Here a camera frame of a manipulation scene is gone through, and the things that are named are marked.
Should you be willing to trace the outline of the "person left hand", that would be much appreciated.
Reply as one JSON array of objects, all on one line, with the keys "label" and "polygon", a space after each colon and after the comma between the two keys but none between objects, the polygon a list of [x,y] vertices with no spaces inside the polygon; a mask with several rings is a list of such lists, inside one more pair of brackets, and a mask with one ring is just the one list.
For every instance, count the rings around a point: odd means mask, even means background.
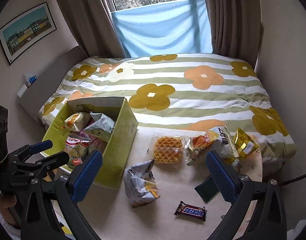
[{"label": "person left hand", "polygon": [[16,196],[5,197],[2,194],[0,195],[0,214],[1,216],[12,226],[17,224],[15,218],[10,212],[9,208],[12,208],[16,205],[17,199]]}]

